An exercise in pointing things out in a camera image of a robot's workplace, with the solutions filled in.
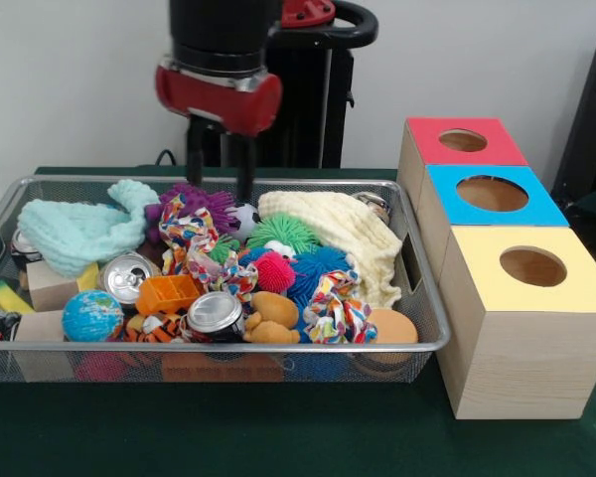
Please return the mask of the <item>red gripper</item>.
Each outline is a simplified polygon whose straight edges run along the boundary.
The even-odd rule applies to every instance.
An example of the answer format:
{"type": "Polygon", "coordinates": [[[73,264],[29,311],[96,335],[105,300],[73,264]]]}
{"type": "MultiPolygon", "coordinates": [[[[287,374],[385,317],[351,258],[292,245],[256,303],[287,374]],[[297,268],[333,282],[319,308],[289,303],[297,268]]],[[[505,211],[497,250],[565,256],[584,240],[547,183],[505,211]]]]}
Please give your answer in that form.
{"type": "Polygon", "coordinates": [[[253,90],[238,90],[159,66],[155,90],[161,104],[172,112],[189,116],[186,133],[186,179],[203,182],[205,119],[228,132],[227,159],[236,169],[236,196],[250,200],[256,167],[255,137],[273,124],[282,98],[282,83],[265,74],[253,90]]]}

